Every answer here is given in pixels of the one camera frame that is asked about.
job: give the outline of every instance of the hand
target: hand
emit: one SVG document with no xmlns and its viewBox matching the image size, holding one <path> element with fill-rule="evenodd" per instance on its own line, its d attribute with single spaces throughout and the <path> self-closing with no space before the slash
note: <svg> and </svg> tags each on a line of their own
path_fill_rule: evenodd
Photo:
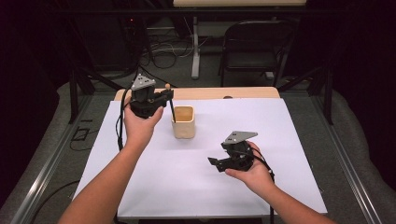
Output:
<svg viewBox="0 0 396 224">
<path fill-rule="evenodd" d="M 163 107 L 160 106 L 152 117 L 148 119 L 139 118 L 127 103 L 124 109 L 124 124 L 127 134 L 125 147 L 137 146 L 137 148 L 143 150 L 149 144 L 149 140 L 154 133 L 154 127 L 162 116 Z"/>
<path fill-rule="evenodd" d="M 260 151 L 254 143 L 249 141 L 247 141 L 247 143 L 250 147 Z M 260 153 L 256 150 L 253 150 L 253 153 L 255 156 L 261 157 Z M 275 187 L 268 169 L 256 159 L 253 161 L 253 165 L 248 171 L 227 169 L 225 170 L 225 174 L 243 181 L 251 191 L 259 195 L 264 192 L 269 192 L 271 188 Z"/>
</svg>

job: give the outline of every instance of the person's left hand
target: person's left hand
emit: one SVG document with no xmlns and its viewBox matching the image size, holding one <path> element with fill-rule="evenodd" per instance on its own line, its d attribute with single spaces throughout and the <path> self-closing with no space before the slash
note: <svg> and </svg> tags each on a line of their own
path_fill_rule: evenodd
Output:
<svg viewBox="0 0 396 224">
<path fill-rule="evenodd" d="M 130 102 L 130 98 L 125 99 L 125 102 Z M 127 134 L 125 147 L 135 146 L 143 150 L 149 144 L 155 125 L 163 116 L 163 107 L 160 106 L 152 117 L 142 119 L 134 114 L 128 103 L 126 104 L 124 108 L 124 125 Z"/>
</svg>

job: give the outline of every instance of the small wooden cup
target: small wooden cup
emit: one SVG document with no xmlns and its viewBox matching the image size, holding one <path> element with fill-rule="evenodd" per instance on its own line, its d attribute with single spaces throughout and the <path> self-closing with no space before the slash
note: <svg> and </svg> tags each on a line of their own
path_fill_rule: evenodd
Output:
<svg viewBox="0 0 396 224">
<path fill-rule="evenodd" d="M 174 110 L 176 122 L 172 116 L 172 127 L 175 138 L 193 138 L 195 136 L 194 107 L 177 105 Z"/>
</svg>

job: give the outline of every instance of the white tabletop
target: white tabletop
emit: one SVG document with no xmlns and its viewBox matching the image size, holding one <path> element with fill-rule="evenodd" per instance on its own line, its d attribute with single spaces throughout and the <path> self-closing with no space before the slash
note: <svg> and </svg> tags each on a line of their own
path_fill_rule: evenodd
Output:
<svg viewBox="0 0 396 224">
<path fill-rule="evenodd" d="M 165 108 L 122 198 L 119 217 L 268 215 L 264 200 L 239 180 L 219 173 L 207 159 L 228 158 L 220 143 L 232 131 L 257 132 L 249 140 L 261 148 L 276 174 L 276 184 L 314 210 L 327 213 L 283 99 L 175 100 L 174 105 L 194 106 L 196 135 L 176 139 L 170 108 Z M 120 101 L 111 102 L 76 195 L 118 153 L 119 115 Z"/>
<path fill-rule="evenodd" d="M 306 0 L 174 0 L 174 7 L 302 7 Z"/>
</svg>

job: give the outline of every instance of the black cable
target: black cable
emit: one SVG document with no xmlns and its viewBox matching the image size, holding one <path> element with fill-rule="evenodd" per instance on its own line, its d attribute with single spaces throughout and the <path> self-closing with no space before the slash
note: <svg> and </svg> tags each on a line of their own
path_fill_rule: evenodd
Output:
<svg viewBox="0 0 396 224">
<path fill-rule="evenodd" d="M 64 189 L 66 187 L 69 187 L 70 185 L 74 185 L 79 183 L 79 180 L 75 180 L 73 182 L 70 182 L 68 184 L 65 184 L 63 186 L 61 186 L 60 188 L 56 189 L 55 191 L 53 191 L 37 208 L 37 210 L 35 210 L 35 215 L 32 217 L 32 219 L 30 220 L 30 223 L 34 223 L 35 222 L 35 218 L 37 217 L 38 213 L 40 212 L 41 208 L 44 206 L 44 204 L 57 192 L 59 192 L 61 189 Z"/>
<path fill-rule="evenodd" d="M 241 151 L 231 151 L 231 150 L 227 150 L 227 152 L 236 152 L 242 155 L 246 155 L 249 157 L 252 157 L 256 160 L 258 160 L 259 162 L 261 162 L 262 164 L 264 164 L 264 166 L 267 168 L 268 172 L 270 173 L 271 179 L 273 180 L 273 182 L 275 183 L 275 174 L 273 172 L 273 170 L 271 169 L 271 167 L 268 165 L 268 163 L 265 161 L 264 156 L 260 153 L 260 151 L 257 148 L 251 147 L 253 150 L 257 151 L 261 158 L 256 156 L 256 155 L 250 155 L 246 152 L 241 152 Z M 274 220 L 274 208 L 270 205 L 270 223 L 274 224 L 275 220 Z"/>
<path fill-rule="evenodd" d="M 137 78 L 137 72 L 138 72 L 138 69 L 136 69 L 136 74 L 134 75 L 134 81 Z M 117 120 L 117 122 L 120 122 L 120 133 L 117 132 L 117 123 L 116 123 L 116 133 L 117 133 L 117 136 L 118 136 L 118 144 L 119 144 L 119 150 L 120 151 L 123 148 L 122 129 L 123 129 L 123 111 L 124 111 L 124 108 L 125 108 L 125 105 L 124 105 L 125 96 L 126 96 L 126 93 L 128 92 L 128 90 L 132 88 L 132 85 L 134 85 L 134 81 L 132 81 L 131 84 L 127 87 L 127 89 L 125 89 L 124 93 L 122 94 L 122 98 L 121 98 L 120 116 L 119 116 L 119 119 Z"/>
<path fill-rule="evenodd" d="M 139 67 L 140 67 L 145 73 L 149 74 L 149 75 L 152 76 L 152 77 L 155 77 L 155 78 L 159 79 L 159 80 L 162 81 L 163 83 L 165 83 L 165 84 L 166 84 L 166 83 L 169 83 L 169 82 L 166 81 L 166 80 L 163 80 L 163 79 L 161 79 L 161 78 L 159 78 L 159 77 L 156 77 L 156 76 L 152 75 L 152 74 L 151 74 L 146 68 L 144 68 L 143 66 L 139 65 Z M 169 85 L 171 85 L 171 87 L 177 88 L 177 86 L 173 85 L 172 83 L 169 83 Z"/>
<path fill-rule="evenodd" d="M 86 134 L 97 133 L 97 132 L 99 132 L 99 130 L 95 130 L 95 131 L 92 131 L 92 132 L 89 132 L 89 133 L 86 133 Z M 80 137 L 82 137 L 82 136 L 84 136 L 84 135 L 86 135 L 86 134 L 79 135 L 79 136 L 77 136 L 77 137 L 75 137 L 75 138 L 80 138 Z M 70 143 L 69 143 L 69 147 L 70 147 L 70 149 L 72 149 L 73 151 L 85 151 L 85 150 L 90 150 L 90 149 L 92 149 L 91 147 L 75 149 L 75 148 L 72 147 L 72 143 L 73 143 L 73 142 L 76 142 L 76 140 L 73 140 L 73 139 L 72 139 L 72 140 L 70 140 Z"/>
</svg>

